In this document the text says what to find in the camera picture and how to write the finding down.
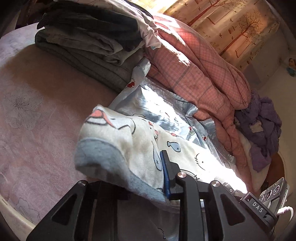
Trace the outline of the pink cartoon folded garment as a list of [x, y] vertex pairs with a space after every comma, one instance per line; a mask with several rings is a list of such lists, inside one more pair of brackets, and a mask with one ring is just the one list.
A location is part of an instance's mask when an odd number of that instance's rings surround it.
[[135, 19], [137, 21], [140, 35], [145, 42], [145, 46], [151, 47], [153, 50], [162, 46], [153, 18], [146, 15], [143, 11], [136, 8], [135, 6], [132, 6], [128, 2], [119, 0], [97, 0], [80, 2], [92, 6], [98, 6], [103, 9], [112, 10]]

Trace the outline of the plush toy on wall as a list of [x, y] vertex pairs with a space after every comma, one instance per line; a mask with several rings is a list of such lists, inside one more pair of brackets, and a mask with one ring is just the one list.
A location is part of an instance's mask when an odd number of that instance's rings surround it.
[[287, 72], [290, 76], [295, 77], [296, 76], [296, 64], [295, 59], [289, 58], [288, 60], [288, 66], [287, 66]]

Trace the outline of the blue Hello Kitty pajama top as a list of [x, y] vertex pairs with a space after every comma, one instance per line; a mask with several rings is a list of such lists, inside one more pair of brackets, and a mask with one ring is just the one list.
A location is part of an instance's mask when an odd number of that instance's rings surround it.
[[132, 71], [130, 83], [109, 108], [152, 121], [172, 135], [209, 150], [222, 166], [235, 169], [236, 159], [218, 141], [214, 120], [196, 120], [195, 105], [147, 78], [150, 67], [147, 58], [142, 58]]

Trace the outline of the dark folded clothes stack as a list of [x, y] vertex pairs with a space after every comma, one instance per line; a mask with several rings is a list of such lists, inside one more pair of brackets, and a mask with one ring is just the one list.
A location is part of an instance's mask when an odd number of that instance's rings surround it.
[[136, 11], [126, 1], [56, 1], [37, 25], [35, 44], [121, 92], [143, 57]]

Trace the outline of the tree print curtain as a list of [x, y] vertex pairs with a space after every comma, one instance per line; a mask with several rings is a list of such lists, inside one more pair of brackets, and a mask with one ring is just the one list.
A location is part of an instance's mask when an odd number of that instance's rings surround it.
[[175, 1], [164, 14], [194, 29], [240, 70], [251, 63], [280, 25], [266, 1]]

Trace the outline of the white pillow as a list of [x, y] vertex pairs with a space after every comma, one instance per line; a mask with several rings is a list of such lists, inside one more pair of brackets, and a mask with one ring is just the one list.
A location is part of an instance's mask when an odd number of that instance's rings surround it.
[[255, 171], [253, 169], [252, 159], [251, 159], [251, 154], [250, 154], [251, 144], [248, 141], [248, 139], [240, 131], [238, 131], [238, 134], [239, 134], [239, 138], [240, 138], [241, 144], [243, 146], [243, 150], [244, 150], [246, 158], [247, 158], [248, 166], [250, 168], [253, 189], [255, 192], [259, 192], [262, 184], [264, 183], [264, 181], [267, 177], [269, 165], [264, 167], [260, 172]]

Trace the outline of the purple fleece blanket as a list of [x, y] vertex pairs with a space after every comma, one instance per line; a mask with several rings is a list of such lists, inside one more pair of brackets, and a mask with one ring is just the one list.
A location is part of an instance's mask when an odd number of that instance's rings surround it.
[[253, 169], [260, 172], [271, 163], [271, 156], [278, 152], [282, 121], [269, 97], [260, 97], [251, 91], [251, 101], [246, 109], [237, 110], [234, 123], [251, 142]]

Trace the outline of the white Hello Kitty pants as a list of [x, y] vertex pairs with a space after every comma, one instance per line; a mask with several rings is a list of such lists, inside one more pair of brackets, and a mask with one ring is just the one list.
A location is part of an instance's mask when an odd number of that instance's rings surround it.
[[177, 240], [178, 201], [165, 196], [161, 151], [195, 180], [218, 180], [243, 193], [245, 183], [208, 149], [140, 115], [125, 116], [101, 105], [84, 122], [74, 156], [82, 174], [131, 192], [118, 203], [120, 240]]

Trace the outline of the pink plaid quilt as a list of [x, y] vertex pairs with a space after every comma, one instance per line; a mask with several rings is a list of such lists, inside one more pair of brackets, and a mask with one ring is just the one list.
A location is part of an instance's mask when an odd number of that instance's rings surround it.
[[239, 177], [252, 191], [247, 158], [234, 125], [234, 112], [248, 107], [251, 90], [245, 76], [226, 62], [195, 30], [175, 18], [154, 15], [162, 46], [147, 49], [148, 77], [194, 104], [194, 118], [215, 122], [218, 141], [236, 159]]

